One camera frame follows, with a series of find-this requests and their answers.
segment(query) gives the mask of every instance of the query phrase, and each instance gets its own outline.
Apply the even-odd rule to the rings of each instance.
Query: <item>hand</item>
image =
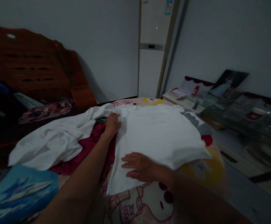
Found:
[[[164,165],[157,164],[147,156],[132,152],[121,159],[124,162],[122,168],[135,169],[126,174],[127,177],[138,179],[142,182],[160,181],[169,182],[172,171]]]
[[[119,131],[121,127],[121,122],[118,122],[118,118],[120,117],[120,114],[111,113],[108,116],[108,119],[106,121],[106,127],[104,130],[104,135],[112,139],[114,135]]]

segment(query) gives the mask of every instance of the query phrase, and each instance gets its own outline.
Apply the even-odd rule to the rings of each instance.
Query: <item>white t-shirt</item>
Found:
[[[176,105],[145,106],[137,110],[119,106],[115,110],[121,114],[122,125],[117,135],[108,195],[143,184],[126,177],[132,169],[121,168],[125,163],[121,158],[128,153],[140,152],[173,170],[196,159],[212,159],[198,130]]]

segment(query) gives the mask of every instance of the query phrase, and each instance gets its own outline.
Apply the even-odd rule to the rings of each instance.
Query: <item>floral cloth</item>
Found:
[[[43,107],[32,108],[28,112],[23,113],[18,121],[20,124],[23,124],[67,114],[72,108],[72,102],[70,99],[65,99],[60,102],[46,104]]]

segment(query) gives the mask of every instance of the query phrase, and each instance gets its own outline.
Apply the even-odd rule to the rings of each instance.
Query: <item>white wall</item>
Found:
[[[0,0],[0,26],[75,50],[98,102],[137,95],[138,0]]]
[[[249,72],[238,88],[271,97],[271,0],[189,1],[165,90],[225,69]]]

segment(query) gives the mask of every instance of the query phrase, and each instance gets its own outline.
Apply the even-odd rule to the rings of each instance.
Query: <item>gray garment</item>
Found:
[[[195,126],[197,128],[197,130],[200,132],[201,136],[212,134],[212,131],[211,131],[209,124],[204,123],[204,124],[198,126],[199,121],[194,116],[190,115],[187,112],[192,112],[192,111],[189,109],[184,109],[184,112],[182,114],[193,124],[193,126]]]

